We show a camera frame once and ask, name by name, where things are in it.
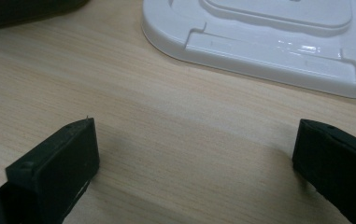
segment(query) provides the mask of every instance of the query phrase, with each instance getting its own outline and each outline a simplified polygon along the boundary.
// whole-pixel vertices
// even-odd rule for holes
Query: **wood grain surface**
[[[0,186],[90,116],[101,168],[64,223],[348,223],[291,158],[300,119],[356,136],[356,100],[172,59],[144,37],[141,9],[92,0],[0,30]]]

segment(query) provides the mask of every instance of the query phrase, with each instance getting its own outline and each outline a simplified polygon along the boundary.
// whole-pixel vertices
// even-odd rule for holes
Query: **wooden table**
[[[92,0],[0,30],[0,186],[90,116],[101,168],[65,223],[348,223],[291,158],[300,119],[356,136],[356,100],[172,59],[144,37],[141,5]]]

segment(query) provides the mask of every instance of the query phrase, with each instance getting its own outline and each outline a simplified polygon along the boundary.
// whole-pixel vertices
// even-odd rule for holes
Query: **white plastic stand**
[[[143,30],[183,61],[356,98],[356,0],[144,0]]]

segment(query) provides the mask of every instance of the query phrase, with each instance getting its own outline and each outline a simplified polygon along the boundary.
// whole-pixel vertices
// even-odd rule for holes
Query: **black object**
[[[87,2],[88,0],[0,0],[0,27],[65,14]]]
[[[293,168],[356,223],[356,137],[336,127],[302,119]]]
[[[94,120],[68,124],[8,166],[0,217],[8,224],[62,223],[98,168]]]

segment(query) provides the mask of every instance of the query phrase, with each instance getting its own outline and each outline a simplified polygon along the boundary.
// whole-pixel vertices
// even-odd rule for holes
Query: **white plastic object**
[[[356,0],[144,0],[160,51],[356,98]]]

